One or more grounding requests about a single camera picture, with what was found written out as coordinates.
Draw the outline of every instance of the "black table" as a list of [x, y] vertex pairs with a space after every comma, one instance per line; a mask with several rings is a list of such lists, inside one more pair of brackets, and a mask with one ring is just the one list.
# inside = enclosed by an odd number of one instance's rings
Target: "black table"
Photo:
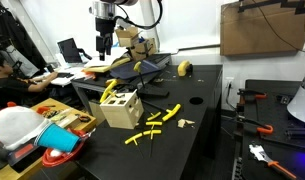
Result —
[[[167, 66], [151, 83], [170, 93], [166, 98], [144, 97], [144, 100], [173, 109], [180, 103], [179, 112], [165, 122], [161, 135], [155, 135], [152, 157], [148, 136], [138, 139], [141, 156], [134, 143], [124, 141], [151, 127], [134, 130], [102, 127], [87, 140], [77, 160], [89, 179], [193, 179], [200, 156], [214, 157], [215, 137], [220, 130], [222, 66], [194, 66], [193, 73], [177, 76], [177, 66]], [[140, 124], [149, 115], [144, 113]], [[178, 128], [180, 119], [195, 121], [193, 127]]]
[[256, 126], [245, 124], [244, 134], [241, 143], [242, 175], [245, 179], [284, 179], [266, 163], [258, 162], [249, 151], [249, 144], [262, 145], [268, 156], [298, 179], [305, 179], [305, 150], [292, 148], [286, 145], [275, 143], [275, 141], [289, 143], [305, 147], [305, 140], [291, 140], [286, 137], [284, 131], [288, 127], [305, 127], [305, 124], [292, 117], [286, 109], [287, 104], [282, 104], [281, 97], [294, 97], [300, 82], [297, 81], [273, 81], [273, 80], [247, 80], [246, 88], [266, 92], [266, 99], [246, 102], [244, 116], [257, 120], [263, 124], [270, 124], [274, 128], [271, 135], [259, 137], [256, 133]]

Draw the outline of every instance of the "yellow object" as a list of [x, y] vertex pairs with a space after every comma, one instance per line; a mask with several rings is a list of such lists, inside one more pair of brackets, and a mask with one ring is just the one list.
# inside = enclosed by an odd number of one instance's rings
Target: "yellow object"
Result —
[[130, 58], [122, 58], [120, 60], [116, 60], [111, 66], [88, 67], [85, 68], [84, 71], [104, 73], [128, 61], [130, 61]]
[[137, 63], [134, 65], [133, 70], [136, 71], [136, 72], [138, 72], [138, 73], [141, 73], [141, 68], [140, 68], [140, 66], [141, 66], [141, 62], [139, 61], [139, 62], [137, 62]]
[[127, 139], [124, 143], [125, 143], [125, 144], [129, 144], [130, 142], [134, 141], [134, 144], [137, 146], [137, 145], [138, 145], [138, 142], [136, 142], [136, 139], [137, 139], [137, 138], [140, 138], [140, 137], [142, 137], [142, 136], [143, 136], [142, 133], [136, 134], [136, 135], [130, 137], [129, 139]]
[[190, 65], [190, 62], [185, 60], [185, 61], [182, 61], [178, 67], [178, 74], [179, 76], [185, 76], [186, 74], [186, 70], [187, 68], [189, 67]]
[[143, 135], [149, 135], [149, 134], [151, 134], [150, 139], [153, 139], [153, 134], [161, 134], [161, 130], [149, 130], [143, 132]]
[[151, 115], [152, 115], [152, 116], [149, 117], [149, 118], [147, 119], [148, 121], [151, 121], [151, 120], [157, 118], [158, 116], [160, 116], [160, 115], [161, 115], [161, 112], [158, 112], [158, 113], [156, 113], [156, 114], [151, 113]]
[[174, 116], [174, 115], [178, 112], [178, 110], [179, 110], [180, 108], [181, 108], [181, 104], [177, 104], [177, 105], [174, 107], [173, 110], [167, 109], [166, 112], [168, 112], [168, 114], [165, 115], [165, 116], [162, 118], [162, 120], [163, 120], [163, 121], [169, 120], [172, 116]]
[[157, 121], [153, 121], [153, 122], [146, 122], [145, 123], [147, 126], [152, 126], [152, 128], [151, 129], [153, 129], [154, 128], [154, 126], [162, 126], [162, 122], [157, 122]]
[[104, 92], [103, 92], [103, 94], [101, 96], [100, 103], [102, 103], [107, 98], [108, 94], [111, 94], [112, 96], [114, 95], [114, 93], [111, 92], [111, 90], [117, 84], [118, 84], [118, 81], [117, 80], [113, 80], [111, 82], [111, 84], [107, 88], [105, 88], [105, 90], [104, 90]]

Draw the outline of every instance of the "black cable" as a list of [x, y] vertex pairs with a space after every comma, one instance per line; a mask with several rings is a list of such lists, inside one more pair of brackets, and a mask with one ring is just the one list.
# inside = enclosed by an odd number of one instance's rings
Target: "black cable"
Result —
[[233, 107], [230, 103], [229, 103], [229, 96], [230, 96], [230, 90], [231, 90], [231, 87], [232, 87], [232, 85], [231, 85], [231, 82], [229, 83], [229, 85], [228, 85], [228, 94], [227, 94], [227, 96], [226, 96], [226, 99], [225, 99], [225, 101], [226, 101], [226, 103], [234, 110], [234, 112], [236, 112], [236, 108], [235, 107]]
[[128, 15], [128, 13], [126, 13], [126, 11], [123, 9], [123, 7], [118, 4], [116, 6], [118, 6], [125, 13], [125, 15], [126, 15], [125, 19], [129, 19], [129, 15]]
[[280, 37], [279, 35], [278, 35], [278, 33], [274, 30], [274, 28], [272, 27], [272, 25], [270, 24], [270, 22], [268, 21], [268, 19], [265, 17], [265, 14], [263, 13], [263, 11], [262, 11], [262, 9], [260, 8], [260, 7], [258, 7], [259, 8], [259, 10], [261, 11], [261, 13], [262, 13], [262, 15], [263, 15], [263, 17], [264, 17], [264, 19], [265, 19], [265, 21], [268, 23], [268, 25], [270, 26], [270, 28], [271, 28], [271, 30], [273, 31], [273, 33], [280, 39], [280, 40], [282, 40], [283, 42], [285, 42], [286, 44], [288, 44], [289, 46], [291, 46], [292, 48], [294, 48], [294, 49], [296, 49], [297, 51], [301, 51], [301, 52], [304, 52], [305, 53], [305, 51], [304, 50], [301, 50], [301, 49], [298, 49], [298, 48], [296, 48], [296, 47], [294, 47], [292, 44], [290, 44], [289, 42], [287, 42], [286, 40], [284, 40], [282, 37]]
[[159, 18], [156, 20], [156, 22], [154, 24], [150, 25], [150, 26], [142, 26], [142, 25], [135, 24], [134, 22], [130, 21], [129, 19], [126, 19], [126, 18], [121, 17], [121, 16], [115, 16], [114, 21], [116, 22], [118, 19], [122, 19], [126, 23], [129, 23], [129, 24], [131, 24], [133, 26], [136, 26], [138, 28], [145, 29], [145, 30], [152, 29], [160, 23], [162, 15], [163, 15], [163, 6], [162, 6], [162, 3], [161, 3], [162, 0], [157, 0], [157, 1], [158, 1], [158, 4], [159, 4], [159, 7], [160, 7], [160, 15], [159, 15]]

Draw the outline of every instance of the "white wall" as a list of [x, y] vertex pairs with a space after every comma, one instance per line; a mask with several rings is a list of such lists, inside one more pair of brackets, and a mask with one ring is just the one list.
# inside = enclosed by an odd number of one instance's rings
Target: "white wall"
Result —
[[[238, 0], [165, 0], [163, 18], [157, 27], [161, 51], [220, 44], [221, 5]], [[157, 1], [152, 1], [155, 18]]]
[[35, 46], [46, 62], [53, 62], [53, 55], [49, 51], [48, 46], [44, 43], [39, 31], [36, 29], [29, 15], [24, 10], [19, 0], [1, 0], [1, 3], [10, 10], [14, 18], [22, 23], [27, 33], [30, 35]]
[[[96, 51], [95, 37], [99, 32], [95, 30], [95, 17], [89, 13], [92, 0], [20, 1], [53, 55], [59, 53], [57, 42], [68, 38], [74, 38], [77, 47], [89, 55]], [[143, 24], [140, 3], [124, 9], [132, 21]], [[120, 9], [116, 10], [118, 15], [125, 17]]]
[[181, 51], [172, 56], [174, 65], [189, 60], [194, 65], [223, 65], [222, 109], [232, 110], [225, 102], [228, 79], [234, 78], [229, 102], [235, 107], [239, 102], [239, 88], [247, 79], [301, 81], [305, 75], [305, 53], [289, 52], [261, 55], [225, 57], [219, 48]]

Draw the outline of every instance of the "clamp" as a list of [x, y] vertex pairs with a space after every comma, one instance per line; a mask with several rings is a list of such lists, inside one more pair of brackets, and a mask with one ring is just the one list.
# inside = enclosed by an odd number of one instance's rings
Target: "clamp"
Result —
[[272, 134], [273, 133], [273, 127], [271, 125], [264, 125], [264, 124], [259, 123], [258, 121], [245, 118], [244, 116], [237, 115], [236, 121], [238, 123], [242, 123], [242, 124], [250, 123], [250, 124], [254, 124], [254, 125], [259, 126], [259, 127], [256, 128], [256, 130], [259, 133], [263, 133], [263, 134]]
[[267, 98], [267, 93], [255, 91], [252, 89], [243, 89], [243, 88], [239, 89], [237, 95], [240, 95], [241, 104], [244, 104], [246, 101], [254, 101], [256, 99]]

